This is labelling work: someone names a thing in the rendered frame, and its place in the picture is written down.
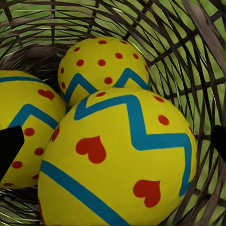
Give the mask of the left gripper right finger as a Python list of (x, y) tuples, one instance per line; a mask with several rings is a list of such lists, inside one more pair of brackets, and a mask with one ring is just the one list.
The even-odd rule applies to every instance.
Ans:
[(226, 163), (226, 127), (215, 125), (211, 142)]

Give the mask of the easter egg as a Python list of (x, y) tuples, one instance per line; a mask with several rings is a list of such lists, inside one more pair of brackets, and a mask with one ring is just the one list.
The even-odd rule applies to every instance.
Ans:
[(38, 185), (48, 142), (69, 111), (61, 96), (39, 78), (18, 70), (0, 70), (0, 130), (20, 125), (24, 134), (24, 144), (0, 188)]
[(71, 110), (85, 97), (112, 87), (150, 91), (150, 72), (139, 50), (125, 40), (101, 36), (79, 41), (57, 73), (60, 96)]
[(181, 203), (197, 146), (171, 102), (136, 87), (82, 99), (44, 152), (38, 207), (44, 226), (158, 226)]

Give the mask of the wicker basket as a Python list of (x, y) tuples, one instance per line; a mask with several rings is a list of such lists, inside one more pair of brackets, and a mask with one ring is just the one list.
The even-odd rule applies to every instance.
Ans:
[[(127, 12), (125, 12), (124, 10), (120, 9), (113, 0), (109, 0), (111, 3), (113, 3), (116, 7), (109, 5), (107, 3), (105, 3), (103, 0), (96, 0), (95, 2), (95, 6), (92, 5), (84, 5), (84, 4), (80, 4), (80, 3), (74, 3), (72, 1), (69, 2), (60, 2), (57, 0), (40, 0), (40, 1), (29, 1), (29, 2), (24, 2), (26, 0), (12, 0), (7, 2), (7, 0), (0, 0), (0, 9), (4, 9), (4, 12), (7, 16), (7, 20), (0, 22), (0, 29), (2, 27), (8, 27), (11, 26), (11, 28), (5, 30), (8, 31), (10, 29), (12, 29), (13, 31), (9, 32), (8, 34), (0, 37), (0, 49), (4, 48), (6, 46), (10, 46), (7, 50), (5, 50), (4, 54), (0, 57), (0, 70), (4, 70), (4, 69), (13, 69), (16, 70), (20, 65), (22, 65), (26, 60), (29, 60), (30, 64), (28, 64), (29, 66), (27, 66), (25, 69), (23, 69), (23, 72), (28, 71), (31, 67), (33, 67), (33, 70), (29, 71), (29, 74), (33, 74), (33, 72), (36, 72), (37, 75), (38, 73), (43, 73), (43, 72), (47, 72), (44, 74), (48, 74), (48, 73), (58, 73), (58, 68), (56, 69), (46, 69), (46, 70), (42, 70), (44, 68), (48, 68), (48, 67), (53, 67), (53, 66), (58, 66), (60, 65), (60, 61), (61, 60), (56, 60), (56, 57), (63, 57), (65, 55), (65, 53), (74, 46), (74, 44), (62, 44), (62, 43), (54, 43), (55, 40), (63, 40), (66, 42), (69, 41), (82, 41), (88, 38), (93, 38), (93, 37), (97, 37), (93, 34), (90, 34), (91, 31), (97, 32), (102, 36), (107, 36), (107, 37), (113, 37), (109, 32), (114, 33), (116, 35), (119, 35), (122, 37), (122, 40), (127, 41), (127, 39), (129, 39), (129, 36), (131, 35), (140, 45), (141, 47), (145, 50), (145, 52), (149, 55), (149, 57), (152, 59), (151, 56), (153, 56), (143, 45), (142, 41), (140, 40), (143, 39), (148, 45), (150, 45), (157, 53), (158, 57), (154, 57), (153, 61), (150, 62), (149, 59), (147, 59), (140, 51), (140, 53), (143, 55), (148, 68), (151, 70), (151, 66), (152, 65), (156, 65), (156, 63), (158, 61), (162, 61), (164, 68), (165, 68), (165, 73), (166, 73), (166, 79), (164, 78), (163, 74), (160, 72), (158, 66), (156, 65), (158, 71), (159, 71), (159, 75), (161, 74), (163, 79), (165, 80), (165, 82), (167, 83), (168, 87), (169, 87), (169, 95), (166, 94), (165, 90), (164, 90), (164, 86), (161, 80), (161, 85), (159, 83), (159, 85), (161, 86), (161, 88), (163, 89), (163, 93), (164, 93), (164, 98), (167, 100), (171, 99), (171, 102), (175, 105), (174, 103), (174, 98), (178, 98), (178, 102), (179, 102), (179, 106), (178, 109), (181, 111), (181, 113), (184, 115), (185, 118), (187, 118), (187, 104), (190, 110), (190, 114), (192, 117), (192, 121), (193, 121), (193, 133), (194, 133), (194, 128), (195, 128), (195, 124), (194, 124), (194, 116), (192, 115), (192, 110), (191, 110), (191, 105), (189, 102), (189, 97), (188, 94), (192, 93), (193, 99), (194, 99), (194, 105), (196, 105), (197, 108), (197, 112), (199, 114), (200, 117), (200, 127), (199, 127), (199, 135), (196, 134), (195, 139), (198, 140), (198, 147), (197, 147), (197, 165), (196, 165), (196, 172), (194, 175), (194, 178), (192, 180), (192, 183), (190, 185), (190, 187), (188, 188), (186, 195), (184, 196), (183, 200), (181, 201), (181, 203), (176, 207), (176, 209), (162, 222), (160, 223), (158, 226), (166, 226), (168, 219), (176, 212), (175, 217), (172, 221), (171, 226), (193, 226), (194, 222), (196, 220), (196, 217), (199, 213), (200, 210), (203, 209), (203, 207), (208, 204), (205, 208), (205, 211), (201, 217), (201, 219), (197, 222), (197, 224), (195, 226), (207, 226), (217, 205), (226, 208), (226, 200), (222, 199), (220, 197), (223, 185), (226, 181), (226, 163), (224, 162), (224, 160), (222, 159), (222, 157), (220, 156), (220, 154), (218, 153), (214, 163), (212, 165), (212, 160), (213, 160), (213, 153), (214, 153), (214, 145), (211, 142), (211, 137), (212, 137), (212, 132), (214, 130), (215, 127), (215, 106), (217, 108), (218, 111), (218, 116), (219, 116), (219, 120), (221, 123), (221, 126), (226, 127), (226, 86), (225, 86), (225, 96), (224, 96), (224, 105), (223, 105), (223, 111), (221, 109), (221, 104), (220, 104), (220, 100), (219, 100), (219, 95), (218, 95), (218, 88), (217, 85), (226, 84), (226, 65), (223, 59), (223, 55), (221, 52), (221, 48), (220, 45), (222, 46), (222, 48), (224, 49), (225, 53), (226, 53), (226, 42), (224, 41), (224, 39), (221, 37), (220, 33), (218, 32), (217, 28), (214, 25), (214, 22), (216, 20), (218, 20), (220, 17), (222, 17), (222, 22), (224, 25), (224, 30), (225, 30), (225, 34), (226, 34), (226, 5), (224, 5), (220, 0), (209, 0), (217, 9), (218, 11), (213, 14), (212, 16), (209, 15), (204, 7), (202, 6), (201, 2), (199, 0), (196, 0), (199, 7), (196, 6), (194, 3), (192, 3), (190, 0), (181, 0), (184, 7), (186, 8), (187, 13), (175, 2), (175, 0), (171, 0), (174, 4), (177, 5), (177, 7), (179, 9), (181, 9), (193, 22), (195, 29), (192, 31), (190, 28), (188, 28), (182, 21), (181, 17), (179, 16), (179, 14), (177, 13), (177, 11), (175, 10), (175, 8), (173, 7), (172, 3), (170, 2), (171, 6), (173, 7), (173, 10), (175, 11), (177, 17), (172, 14), (167, 8), (165, 8), (158, 0), (137, 0), (144, 8), (142, 11), (140, 11), (138, 8), (136, 8), (131, 2), (129, 2), (128, 0), (115, 0), (119, 3), (122, 3), (126, 6), (128, 6), (130, 9), (132, 9), (138, 16), (136, 18), (134, 18), (132, 15), (128, 14)], [(20, 17), (15, 17), (12, 18), (11, 16), (11, 11), (13, 10), (9, 10), (9, 6), (12, 6), (14, 4), (27, 4), (26, 6), (23, 6), (21, 8), (30, 6), (30, 5), (50, 5), (50, 9), (47, 10), (17, 10), (17, 11), (38, 11), (36, 13), (39, 12), (43, 12), (43, 11), (50, 11), (51, 15), (48, 16), (44, 16), (42, 18), (20, 18), (20, 17), (24, 17), (24, 16), (29, 16), (32, 14), (36, 14), (36, 13), (31, 13), (28, 15), (24, 15), (24, 16), (20, 16)], [(102, 6), (104, 6), (107, 10), (109, 10), (111, 14), (100, 10), (99, 6), (100, 4)], [(170, 26), (168, 26), (155, 12), (154, 8), (152, 7), (152, 4), (156, 4), (161, 12), (163, 13), (163, 15), (165, 16), (165, 18), (167, 19), (168, 23)], [(55, 9), (55, 6), (64, 6), (73, 10), (58, 10)], [(73, 6), (78, 6), (78, 7), (85, 7), (89, 10), (92, 10), (92, 12), (89, 11), (82, 11), (80, 9), (74, 8)], [(116, 9), (117, 11), (127, 15), (131, 20), (133, 20), (133, 24), (130, 25), (126, 20), (124, 20), (114, 9)], [(60, 12), (60, 11), (71, 11), (71, 12), (81, 12), (83, 14), (89, 15), (90, 17), (76, 17), (76, 16), (72, 16), (66, 13), (62, 13), (64, 15), (69, 16), (69, 18), (67, 17), (55, 17), (55, 11)], [(158, 25), (155, 24), (155, 22), (153, 22), (151, 19), (149, 19), (145, 14), (147, 13), (147, 11), (150, 11), (152, 13), (152, 15), (154, 16), (156, 22)], [(0, 12), (0, 15), (2, 15), (3, 11)], [(98, 25), (94, 20), (99, 19), (102, 20), (104, 23), (105, 20), (101, 19), (97, 13), (111, 19), (112, 21), (114, 21), (117, 25), (119, 25), (121, 28), (123, 28), (120, 24), (124, 25), (126, 27), (126, 29), (124, 29), (126, 31), (126, 34), (124, 36), (120, 35), (118, 32), (116, 32), (113, 28), (113, 31)], [(176, 29), (176, 27), (174, 26), (173, 22), (170, 20), (170, 18), (176, 22), (179, 26), (181, 26), (185, 32), (187, 33), (187, 36), (182, 38), (181, 35), (179, 34), (178, 30)], [(43, 22), (43, 23), (38, 23), (38, 24), (30, 24), (31, 22), (35, 22), (35, 21), (40, 21), (40, 20), (45, 20), (45, 19), (50, 19), (50, 21), (48, 22)], [(66, 24), (66, 23), (55, 23), (55, 19), (62, 19), (65, 20), (67, 22), (70, 22), (72, 24)], [(166, 49), (165, 46), (163, 45), (162, 41), (159, 39), (159, 37), (157, 36), (157, 34), (155, 33), (155, 35), (157, 36), (158, 40), (156, 38), (154, 38), (148, 31), (146, 31), (146, 29), (139, 23), (141, 20), (144, 20), (149, 26), (151, 26), (151, 28), (153, 29), (153, 32), (155, 33), (155, 31), (157, 33), (159, 33), (163, 38), (165, 38), (168, 41), (168, 44), (170, 45), (169, 49)], [(82, 25), (82, 24), (77, 24), (68, 20), (80, 20), (82, 22), (88, 23), (88, 25)], [(107, 24), (107, 23), (106, 23)], [(176, 35), (176, 37), (178, 38), (179, 42), (174, 44), (172, 42), (172, 39), (170, 38), (164, 24), (169, 27)], [(16, 27), (19, 27), (21, 25), (31, 25), (29, 27), (23, 28), (23, 29), (19, 29), (16, 30)], [(38, 26), (41, 25), (45, 25), (45, 26), (51, 26), (50, 28), (36, 28)], [(108, 24), (107, 24), (108, 25)], [(142, 36), (137, 30), (136, 30), (136, 26), (140, 26), (143, 30), (143, 32), (145, 33), (146, 37), (148, 38), (149, 41), (146, 40), (146, 38), (144, 36)], [(55, 26), (63, 26), (66, 27), (67, 29), (55, 29)], [(68, 26), (81, 26), (81, 27), (85, 27), (88, 29), (87, 32), (83, 32), (83, 31), (79, 31), (77, 29), (73, 29), (70, 28)], [(103, 32), (92, 28), (93, 26), (99, 27)], [(108, 25), (109, 26), (109, 25)], [(39, 33), (42, 33), (46, 30), (51, 30), (51, 36), (35, 36)], [(71, 31), (71, 32), (78, 32), (81, 35), (73, 35), (73, 34), (69, 34), (69, 35), (55, 35), (55, 30), (56, 31)], [(62, 31), (61, 31), (62, 30)], [(0, 33), (3, 33), (5, 31), (1, 31)], [(24, 37), (19, 37), (20, 34), (27, 32), (27, 31), (38, 31), (32, 34), (28, 34)], [(153, 45), (152, 41), (150, 40), (150, 38), (147, 36), (146, 32), (152, 37), (154, 38), (157, 42), (159, 42), (162, 47), (164, 48), (165, 52), (164, 53), (160, 53), (156, 47)], [(65, 33), (65, 32), (63, 32)], [(201, 52), (199, 51), (197, 45), (196, 45), (196, 40), (195, 40), (195, 36), (198, 35), (201, 37), (202, 39), (202, 43), (203, 43), (203, 49), (204, 49), (204, 54), (205, 54), (205, 58), (206, 58), (206, 62), (201, 54)], [(10, 40), (9, 42), (6, 42), (4, 44), (2, 44), (2, 42), (4, 40), (7, 40), (9, 38), (12, 38), (16, 36), (16, 39), (14, 40)], [(78, 37), (77, 39), (67, 39), (66, 37)], [(46, 44), (46, 43), (30, 43), (27, 44), (25, 46), (23, 46), (23, 44), (28, 43), (32, 40), (26, 41), (26, 42), (21, 42), (23, 40), (26, 40), (28, 38), (36, 38), (34, 40), (37, 40), (38, 38), (51, 38), (51, 41), (53, 42), (52, 44)], [(57, 39), (57, 38), (64, 38), (64, 39)], [(192, 55), (190, 54), (189, 50), (186, 47), (186, 43), (190, 40), (190, 42), (192, 43), (193, 49), (194, 49), (194, 54), (195, 54), (195, 58), (196, 58), (196, 62), (195, 63)], [(15, 43), (19, 43), (18, 45), (14, 46), (13, 45)], [(128, 41), (127, 41), (128, 42)], [(130, 43), (130, 42), (128, 42)], [(130, 43), (131, 44), (131, 43)], [(132, 45), (132, 44), (131, 44)], [(6, 55), (6, 53), (12, 49), (15, 48), (17, 46), (20, 46), (18, 49), (14, 50), (13, 52), (9, 53), (8, 55)], [(184, 50), (186, 51), (186, 59), (187, 59), (187, 64), (185, 63), (185, 61), (183, 60), (181, 54), (179, 53), (179, 51), (177, 49), (179, 49), (180, 47), (183, 47)], [(216, 79), (212, 66), (211, 66), (211, 62), (209, 60), (209, 56), (207, 53), (207, 49), (209, 50), (209, 52), (211, 53), (211, 55), (213, 56), (213, 58), (215, 59), (215, 61), (217, 62), (217, 64), (219, 65), (220, 69), (222, 70), (222, 72), (224, 73), (225, 77)], [(178, 64), (179, 64), (179, 68), (180, 68), (180, 72), (178, 71), (176, 65), (174, 64), (174, 61), (172, 60), (172, 57), (170, 56), (171, 53), (174, 53), (177, 60), (178, 60)], [(174, 76), (174, 72), (173, 72), (173, 68), (172, 68), (172, 74), (167, 66), (167, 64), (165, 63), (164, 58), (168, 56), (170, 59), (170, 63), (171, 63), (171, 68), (172, 68), (172, 64), (176, 70), (176, 72), (178, 73), (178, 75), (180, 76), (182, 82), (183, 82), (183, 86), (184, 86), (184, 90), (180, 90), (180, 88), (178, 87), (177, 83), (176, 83), (176, 79)], [(34, 59), (34, 58), (41, 58), (40, 60), (34, 61), (31, 63), (30, 59)], [(54, 58), (54, 61), (48, 61), (48, 62), (43, 62), (49, 59)], [(203, 63), (203, 65), (205, 66), (206, 70), (209, 73), (209, 82), (206, 82), (203, 76), (203, 72), (202, 72), (202, 65), (200, 62), (200, 59)], [(199, 76), (200, 76), (200, 80), (201, 80), (201, 84), (196, 86), (195, 82), (194, 82), (194, 75), (193, 75), (193, 70), (192, 70), (192, 63), (194, 64), (195, 68), (197, 69), (197, 71), (199, 72)], [(35, 64), (44, 64), (44, 63), (48, 63), (47, 65), (44, 66), (40, 66), (38, 68), (34, 68)], [(183, 67), (185, 73), (187, 74), (188, 78), (190, 79), (190, 85), (191, 88), (188, 88), (184, 79), (184, 75), (181, 69), (181, 66)], [(176, 93), (173, 93), (171, 86), (170, 86), (170, 81), (167, 75), (167, 72), (169, 73), (171, 79), (173, 80), (174, 84), (175, 84), (175, 88), (176, 88)], [(153, 73), (153, 72), (152, 72)], [(42, 74), (42, 75), (44, 75)], [(39, 79), (44, 81), (46, 84), (57, 79), (57, 76), (49, 76), (49, 77), (43, 77), (40, 78), (40, 76), (42, 75), (38, 75)], [(158, 95), (160, 95), (158, 89), (157, 89), (157, 85), (156, 85), (156, 81), (155, 81), (155, 75), (153, 73), (154, 76), (154, 81), (150, 75), (150, 91), (153, 92), (153, 88), (152, 85), (154, 86), (154, 88), (156, 89), (156, 93)], [(161, 79), (161, 76), (160, 76)], [(58, 86), (58, 82), (54, 82), (56, 83), (56, 85), (51, 86), (55, 87)], [(210, 102), (209, 102), (209, 98), (208, 98), (208, 93), (207, 93), (207, 89), (208, 88), (212, 88), (212, 92), (213, 92), (213, 100), (212, 100), (212, 113), (211, 113), (211, 109), (210, 109)], [(203, 90), (203, 99), (202, 99), (202, 112), (200, 113), (200, 108), (199, 108), (199, 103), (198, 103), (198, 97), (197, 97), (197, 91), (199, 90)], [(183, 111), (183, 107), (181, 104), (181, 99), (180, 96), (182, 95), (186, 95), (186, 109), (185, 109), (185, 113)], [(207, 112), (208, 112), (208, 116), (209, 116), (209, 120), (210, 120), (210, 125), (211, 125), (211, 134), (210, 135), (205, 135), (204, 134), (204, 122), (205, 122), (205, 111), (207, 108)], [(194, 113), (195, 113), (195, 106), (194, 106)], [(196, 132), (196, 129), (195, 129)], [(202, 152), (202, 142), (203, 140), (210, 140), (210, 146), (200, 164), (200, 158), (201, 158), (201, 152)], [(197, 183), (199, 181), (200, 178), (200, 174), (202, 173), (203, 170), (203, 166), (205, 164), (207, 155), (209, 154), (209, 173), (207, 176), (207, 179), (204, 182), (204, 185), (202, 187), (202, 190), (199, 190), (197, 187)], [(215, 189), (213, 191), (212, 194), (208, 193), (208, 189), (209, 189), (209, 185), (211, 182), (211, 179), (213, 177), (213, 174), (215, 172), (215, 169), (217, 167), (218, 164), (218, 181), (217, 184), (215, 186)], [(192, 196), (192, 194), (195, 194), (198, 196), (198, 199), (195, 203), (195, 205), (191, 208), (191, 210), (189, 210), (184, 216), (184, 211), (186, 210), (186, 207), (188, 205), (188, 202)], [(21, 188), (21, 189), (2, 189), (0, 188), (0, 202), (4, 202), (7, 205), (2, 205), (0, 204), (0, 209), (8, 209), (9, 211), (1, 211), (0, 213), (11, 213), (11, 214), (16, 214), (20, 217), (22, 217), (22, 220), (27, 220), (33, 224), (23, 224), (15, 219), (15, 221), (19, 222), (19, 223), (10, 223), (10, 222), (6, 222), (4, 220), (2, 220), (1, 218), (11, 218), (9, 216), (7, 217), (1, 217), (0, 216), (0, 223), (4, 223), (8, 226), (13, 226), (11, 224), (14, 225), (22, 225), (22, 226), (44, 226), (44, 224), (40, 225), (40, 222), (42, 222), (41, 216), (40, 216), (40, 211), (39, 211), (39, 207), (38, 207), (38, 187), (37, 186), (31, 186), (31, 187), (26, 187), (26, 188)], [(26, 208), (22, 208), (22, 207), (17, 207), (16, 205), (12, 204), (11, 202), (18, 202), (22, 205), (24, 205)], [(5, 214), (3, 214), (5, 215)], [(6, 216), (6, 215), (5, 215)], [(183, 217), (182, 217), (183, 216)], [(224, 216), (224, 217), (223, 217)], [(220, 224), (220, 226), (226, 226), (226, 210), (210, 225), (210, 226), (216, 226), (217, 223), (219, 222), (219, 220), (222, 219), (222, 222)], [(12, 218), (11, 218), (12, 219)]]

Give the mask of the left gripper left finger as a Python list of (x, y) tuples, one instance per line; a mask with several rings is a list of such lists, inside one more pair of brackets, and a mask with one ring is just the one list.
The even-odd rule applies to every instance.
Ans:
[(24, 144), (20, 125), (0, 130), (0, 181)]

